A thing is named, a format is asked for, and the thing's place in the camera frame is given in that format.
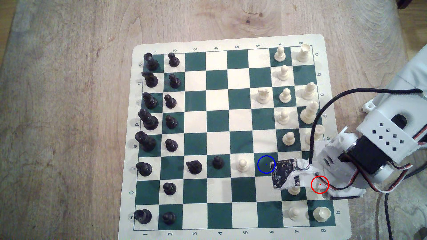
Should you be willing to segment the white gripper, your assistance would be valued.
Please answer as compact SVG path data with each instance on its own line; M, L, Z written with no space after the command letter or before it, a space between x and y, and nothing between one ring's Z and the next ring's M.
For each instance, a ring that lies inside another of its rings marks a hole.
M320 175L327 178L325 187L330 184L327 193L333 199L359 198L366 193L367 183L359 170L350 160L340 160L339 156L355 146L357 135L346 133L345 127L330 142L325 140L314 143L313 162L321 170Z

